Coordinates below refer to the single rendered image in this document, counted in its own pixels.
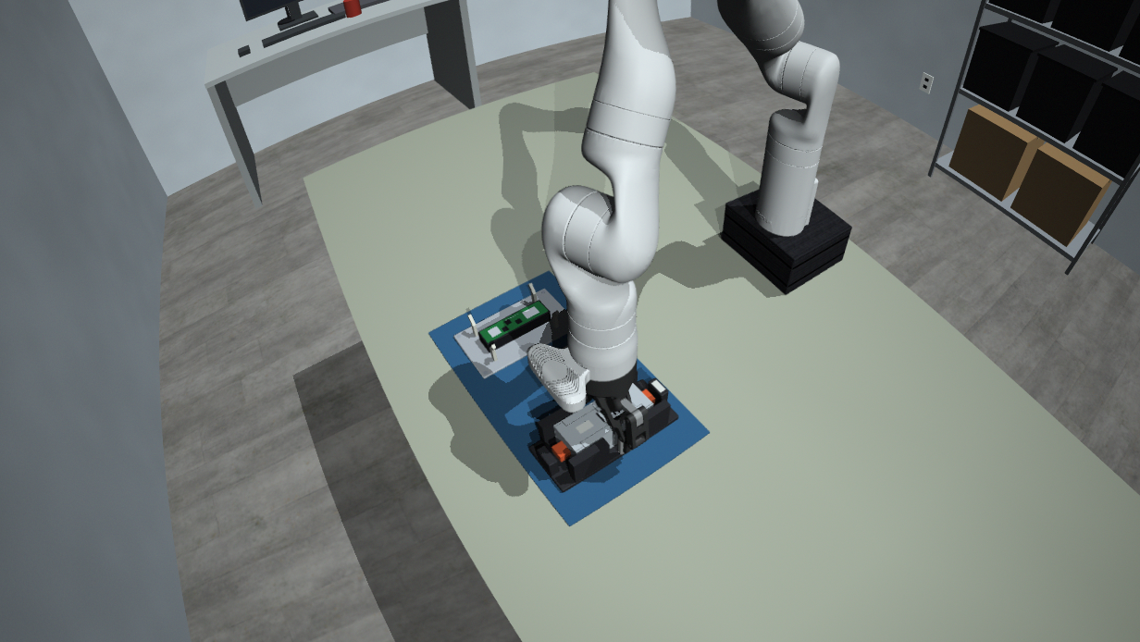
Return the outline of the blue flat plate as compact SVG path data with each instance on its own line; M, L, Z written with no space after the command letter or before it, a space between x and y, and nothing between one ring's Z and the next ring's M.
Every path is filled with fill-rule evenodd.
M554 425L575 413L562 411L527 364L530 346L568 346L565 296L549 271L427 334L569 527L711 433L637 360L633 383L654 405L648 411L648 442L619 454L602 439L569 460Z

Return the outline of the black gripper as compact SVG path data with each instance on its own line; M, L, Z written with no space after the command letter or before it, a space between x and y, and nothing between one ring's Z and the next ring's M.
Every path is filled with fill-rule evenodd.
M627 454L650 439L648 407L642 405L636 411L636 407L632 405L629 389L635 377L636 364L622 377L610 379L610 381L591 379L586 384L586 405L591 403L591 399L594 399L606 418L606 425L614 426L619 454ZM613 418L611 413L619 411L624 412ZM626 425L625 431L621 428L622 423Z

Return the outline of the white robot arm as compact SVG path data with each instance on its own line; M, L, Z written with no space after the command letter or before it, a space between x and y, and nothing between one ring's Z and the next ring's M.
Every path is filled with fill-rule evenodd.
M819 160L834 103L834 52L801 43L798 0L717 0L728 30L763 79L805 109L775 111L763 153L755 217L795 236L811 221ZM598 86L583 156L613 184L613 197L572 185L542 216L542 246L565 296L568 348L527 348L527 364L564 411L586 405L591 379L625 376L638 356L636 286L659 239L659 176L676 100L676 74L657 0L609 0ZM812 186L814 185L814 186Z

